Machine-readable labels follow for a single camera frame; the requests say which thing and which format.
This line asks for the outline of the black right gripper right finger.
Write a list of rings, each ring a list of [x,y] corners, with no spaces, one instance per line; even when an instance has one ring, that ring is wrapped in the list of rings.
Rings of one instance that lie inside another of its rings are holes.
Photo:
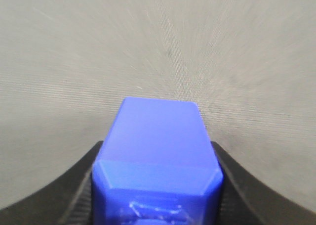
[[[217,142],[224,173],[217,225],[314,225],[316,214],[258,180]]]

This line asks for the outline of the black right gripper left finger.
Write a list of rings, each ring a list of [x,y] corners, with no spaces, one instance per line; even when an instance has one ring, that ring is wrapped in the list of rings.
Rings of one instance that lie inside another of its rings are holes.
[[[0,210],[2,225],[85,225],[91,214],[91,167],[102,141],[53,182]]]

